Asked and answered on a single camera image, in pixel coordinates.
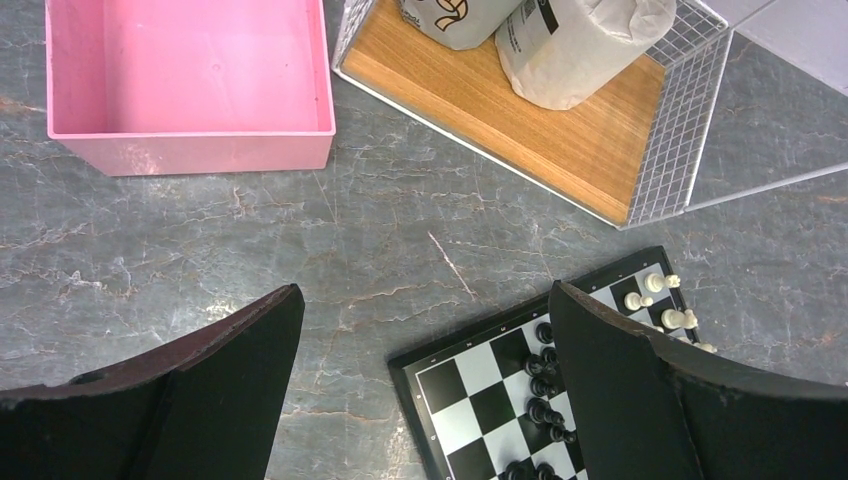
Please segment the black white chess board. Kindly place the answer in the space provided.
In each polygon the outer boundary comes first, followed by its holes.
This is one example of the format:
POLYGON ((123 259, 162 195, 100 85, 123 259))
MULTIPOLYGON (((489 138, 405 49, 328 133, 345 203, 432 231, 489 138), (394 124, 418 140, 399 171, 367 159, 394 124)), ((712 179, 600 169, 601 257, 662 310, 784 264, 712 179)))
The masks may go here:
MULTIPOLYGON (((499 474, 487 444, 512 419, 491 343, 539 317, 550 323, 548 306, 541 294, 389 361, 429 478, 510 479, 499 474)), ((535 479, 531 464, 510 471, 535 479)))

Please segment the white wire wooden shelf rack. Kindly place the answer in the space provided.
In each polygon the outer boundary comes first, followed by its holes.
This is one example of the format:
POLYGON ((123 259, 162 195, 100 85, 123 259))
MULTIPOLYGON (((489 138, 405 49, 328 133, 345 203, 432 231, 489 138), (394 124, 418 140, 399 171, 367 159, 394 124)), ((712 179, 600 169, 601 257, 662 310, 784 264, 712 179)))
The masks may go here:
POLYGON ((334 71, 442 135, 628 229, 683 213, 695 186, 733 32, 699 1, 670 32, 568 111, 516 95, 493 41, 453 51, 393 1, 348 1, 334 71))

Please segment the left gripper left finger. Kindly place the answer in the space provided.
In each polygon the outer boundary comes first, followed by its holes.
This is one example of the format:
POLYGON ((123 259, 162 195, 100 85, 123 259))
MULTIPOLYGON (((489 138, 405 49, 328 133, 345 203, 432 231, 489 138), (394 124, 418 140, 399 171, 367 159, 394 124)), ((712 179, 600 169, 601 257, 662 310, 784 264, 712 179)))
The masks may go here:
POLYGON ((5 479, 261 479, 305 301, 282 286, 237 312, 55 385, 1 394, 5 479))

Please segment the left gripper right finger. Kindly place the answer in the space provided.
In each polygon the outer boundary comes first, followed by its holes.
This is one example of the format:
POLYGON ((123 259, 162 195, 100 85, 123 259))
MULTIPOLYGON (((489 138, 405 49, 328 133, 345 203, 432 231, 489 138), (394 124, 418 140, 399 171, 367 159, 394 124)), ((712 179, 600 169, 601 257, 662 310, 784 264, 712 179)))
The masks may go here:
POLYGON ((843 479, 847 390, 725 359, 575 286, 549 294, 593 479, 843 479))

